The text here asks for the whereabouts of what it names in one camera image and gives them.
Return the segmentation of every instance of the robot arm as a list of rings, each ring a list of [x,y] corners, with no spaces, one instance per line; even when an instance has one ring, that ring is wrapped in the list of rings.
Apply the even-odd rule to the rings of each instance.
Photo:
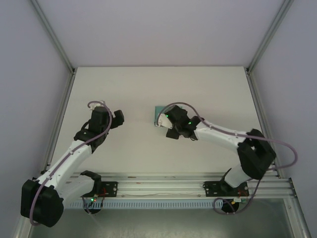
[[[110,129],[116,128],[123,124],[124,116],[122,111],[114,112]],[[48,227],[54,226],[71,202],[85,194],[102,193],[101,176],[84,171],[73,182],[66,184],[69,178],[77,170],[79,165],[91,156],[107,137],[107,134],[82,145],[84,142],[100,135],[109,125],[109,113],[105,107],[95,107],[92,111],[91,119],[86,122],[81,130],[76,133],[74,141],[71,143],[65,154],[52,166],[47,172],[38,177],[36,180],[27,180],[22,187],[21,215],[30,217],[31,206],[40,186],[43,186],[33,211],[33,220]],[[56,172],[50,176],[52,171],[57,168]]]
[[[197,116],[190,119],[187,111],[176,105],[161,114],[158,123],[160,126],[168,128],[166,137],[178,139],[180,135],[183,135],[191,140],[209,141],[238,154],[240,164],[228,170],[221,180],[221,189],[224,192],[230,192],[232,188],[237,188],[248,180],[261,179],[276,157],[267,141],[234,136],[242,134],[264,137],[260,131],[256,129],[252,129],[250,132],[233,131],[213,125],[234,134],[228,135],[206,126]]]

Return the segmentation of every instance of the white panel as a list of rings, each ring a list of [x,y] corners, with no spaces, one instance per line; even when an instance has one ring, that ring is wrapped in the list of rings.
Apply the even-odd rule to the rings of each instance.
[[[0,231],[9,238],[22,185],[42,169],[69,72],[28,1],[1,1],[0,34]]]
[[[274,138],[298,150],[292,177],[312,237],[317,237],[317,1],[294,1],[256,68],[256,81]],[[279,147],[286,164],[293,154]]]
[[[167,129],[154,126],[155,106],[183,101],[215,124],[260,128],[243,67],[84,67],[76,74],[54,162],[90,118],[91,100],[122,109],[125,123],[110,131],[78,172],[225,172],[239,163],[236,153],[215,144],[166,138]]]
[[[283,0],[39,0],[74,66],[248,66]]]

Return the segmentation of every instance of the metal frame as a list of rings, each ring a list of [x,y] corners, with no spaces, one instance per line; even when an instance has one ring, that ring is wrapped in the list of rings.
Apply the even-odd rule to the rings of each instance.
[[[61,128],[63,116],[66,111],[67,103],[70,97],[71,89],[74,83],[76,70],[73,68],[66,52],[64,51],[60,41],[58,40],[56,34],[54,33],[51,25],[49,24],[47,18],[45,17],[40,5],[37,0],[29,0],[39,21],[42,23],[44,29],[48,33],[53,45],[58,51],[59,55],[63,59],[66,67],[70,71],[70,76],[67,80],[67,87],[64,91],[56,120],[53,126],[52,135],[50,138],[50,145],[47,149],[45,155],[44,169],[50,165],[51,159],[53,157],[53,152],[56,147],[57,138]],[[273,38],[275,32],[277,31],[279,25],[281,24],[283,18],[285,17],[287,11],[292,5],[294,0],[285,0],[275,16],[271,26],[269,27],[267,33],[264,36],[256,54],[254,55],[250,66],[246,69],[246,77],[251,90],[255,108],[258,114],[260,125],[265,136],[271,137],[271,131],[269,128],[269,123],[265,116],[265,111],[260,100],[258,88],[254,80],[252,72],[254,71],[257,63],[264,54],[267,46],[269,45],[271,39]],[[206,201],[205,191],[202,188],[202,184],[207,180],[220,180],[222,173],[212,173],[212,174],[184,174],[184,175],[155,175],[152,174],[101,174],[102,180],[115,180],[119,182],[120,196],[121,200],[142,200],[142,199],[195,199],[200,201]],[[73,180],[77,177],[77,174],[71,177]],[[281,198],[284,200],[285,208],[287,211],[287,216],[290,221],[290,226],[295,237],[309,238],[311,237],[301,211],[298,199],[296,198],[296,193],[294,187],[292,186],[292,181],[289,179],[281,178],[283,176],[283,171],[269,172],[263,178],[263,182],[260,183],[257,195],[255,199],[258,198]],[[250,193],[254,191],[256,186],[256,181],[249,181],[248,187]],[[29,237],[31,234],[31,225],[29,220],[21,217],[17,229],[15,231],[15,238]]]

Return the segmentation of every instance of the white table surface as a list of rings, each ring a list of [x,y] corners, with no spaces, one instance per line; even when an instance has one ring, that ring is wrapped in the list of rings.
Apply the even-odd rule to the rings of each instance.
[[[77,172],[212,173],[238,164],[232,151],[204,141],[166,138],[167,129],[154,126],[155,106],[176,101],[193,105],[214,124],[234,130],[260,129],[243,67],[80,67],[52,164],[90,118],[86,105],[92,100],[105,100],[112,111],[121,109],[125,122],[109,132]]]

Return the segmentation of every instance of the white wall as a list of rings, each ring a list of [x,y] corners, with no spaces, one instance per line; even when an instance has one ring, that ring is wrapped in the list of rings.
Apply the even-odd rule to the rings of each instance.
[[[248,66],[283,0],[39,0],[78,66]]]
[[[317,237],[317,1],[295,1],[255,70],[274,138],[294,145],[292,177],[313,237]],[[280,148],[284,163],[292,153]]]
[[[29,1],[1,1],[0,35],[0,231],[8,238],[21,187],[43,164],[69,72]]]

